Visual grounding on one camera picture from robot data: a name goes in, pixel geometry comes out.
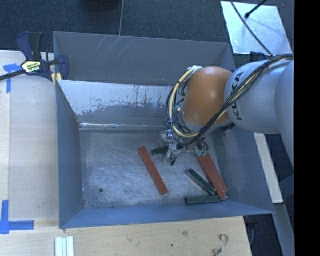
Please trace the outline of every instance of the black cable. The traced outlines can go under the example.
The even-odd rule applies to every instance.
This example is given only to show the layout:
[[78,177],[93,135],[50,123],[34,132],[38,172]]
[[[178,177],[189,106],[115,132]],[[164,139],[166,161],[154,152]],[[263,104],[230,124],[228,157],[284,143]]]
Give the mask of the black cable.
[[238,11],[237,7],[235,6],[235,3],[233,0],[230,0],[235,12],[238,14],[239,18],[241,19],[241,21],[243,22],[243,24],[246,26],[246,28],[249,30],[249,32],[251,33],[251,35],[255,38],[255,40],[257,40],[257,42],[262,46],[263,49],[266,50],[266,52],[268,54],[270,54],[271,56],[274,56],[271,51],[268,50],[268,48],[259,40],[259,38],[257,38],[257,36],[255,35],[255,33],[251,30],[251,28],[247,25],[246,21],[244,20],[244,18],[242,18],[240,12]]

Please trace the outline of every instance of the wooden board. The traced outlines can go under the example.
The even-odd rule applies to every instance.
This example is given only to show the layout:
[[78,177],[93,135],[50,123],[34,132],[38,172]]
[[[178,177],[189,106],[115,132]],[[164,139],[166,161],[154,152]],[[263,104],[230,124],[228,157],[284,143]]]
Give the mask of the wooden board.
[[223,256],[251,256],[242,217],[61,230],[57,221],[36,221],[35,230],[0,236],[1,256],[54,255],[55,237],[74,237],[76,256],[213,256],[220,235]]
[[[4,65],[24,60],[19,51],[0,51],[0,74],[7,73]],[[45,78],[20,75],[11,79],[10,93],[6,88],[7,80],[1,81],[0,200],[9,199],[11,221],[58,218],[55,87]]]

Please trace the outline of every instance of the red stick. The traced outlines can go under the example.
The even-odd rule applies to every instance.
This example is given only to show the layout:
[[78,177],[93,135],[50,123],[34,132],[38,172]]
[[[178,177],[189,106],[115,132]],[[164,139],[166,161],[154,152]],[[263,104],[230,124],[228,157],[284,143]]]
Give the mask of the red stick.
[[164,183],[164,181],[162,180],[154,162],[152,161],[150,155],[148,154],[148,151],[146,150],[146,148],[143,146],[141,148],[138,149],[138,153],[146,167],[146,169],[148,170],[149,174],[151,175],[153,182],[156,186],[156,188],[158,189],[160,195],[164,195],[168,192],[168,189]]

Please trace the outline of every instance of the blue clamp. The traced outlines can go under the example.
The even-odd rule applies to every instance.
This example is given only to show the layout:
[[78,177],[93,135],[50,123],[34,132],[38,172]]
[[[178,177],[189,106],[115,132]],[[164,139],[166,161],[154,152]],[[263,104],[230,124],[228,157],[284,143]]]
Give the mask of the blue clamp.
[[9,221],[9,200],[2,201],[0,234],[8,235],[10,231],[34,230],[34,220]]
[[53,82],[52,74],[53,72],[50,70],[50,66],[59,64],[59,72],[62,76],[62,79],[66,80],[69,75],[69,62],[66,55],[59,55],[56,60],[49,61],[48,60],[48,53],[46,56],[46,61],[42,59],[40,53],[40,42],[42,39],[43,33],[30,33],[24,32],[17,37],[17,44],[19,47],[20,52],[23,53],[25,56],[25,62],[21,65],[24,67],[25,63],[35,63],[34,69],[26,68],[25,74],[28,76],[39,76],[46,78]]

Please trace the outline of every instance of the cable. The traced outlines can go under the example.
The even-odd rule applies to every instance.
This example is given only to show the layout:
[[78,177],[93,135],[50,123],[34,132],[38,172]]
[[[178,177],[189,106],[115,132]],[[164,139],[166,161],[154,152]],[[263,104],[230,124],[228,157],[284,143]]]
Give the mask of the cable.
[[246,28],[249,30],[249,32],[251,33],[251,35],[255,38],[255,40],[257,40],[257,42],[262,46],[263,49],[265,49],[265,51],[271,55],[271,57],[273,57],[274,55],[271,53],[271,51],[268,50],[268,48],[259,40],[259,38],[257,38],[257,36],[255,35],[255,33],[251,30],[251,28],[247,25],[246,21],[244,20],[244,18],[242,18],[240,12],[238,11],[237,7],[235,6],[235,3],[233,0],[230,0],[235,12],[238,14],[239,18],[241,19],[241,21],[243,22],[243,24],[246,26]]
[[261,66],[256,68],[229,96],[225,101],[224,105],[220,111],[215,114],[210,121],[199,131],[191,131],[185,124],[182,124],[178,119],[175,118],[175,113],[173,111],[174,102],[176,100],[177,91],[180,86],[184,86],[185,82],[188,81],[192,74],[201,69],[199,66],[193,66],[183,77],[176,83],[175,87],[171,90],[166,100],[166,111],[167,111],[167,120],[165,125],[172,130],[173,138],[182,146],[188,146],[197,142],[209,129],[210,127],[243,95],[245,95],[255,84],[255,81],[262,75],[262,73],[267,70],[272,65],[281,62],[281,61],[292,61],[294,59],[293,54],[284,54],[273,56],[270,60],[263,63]]

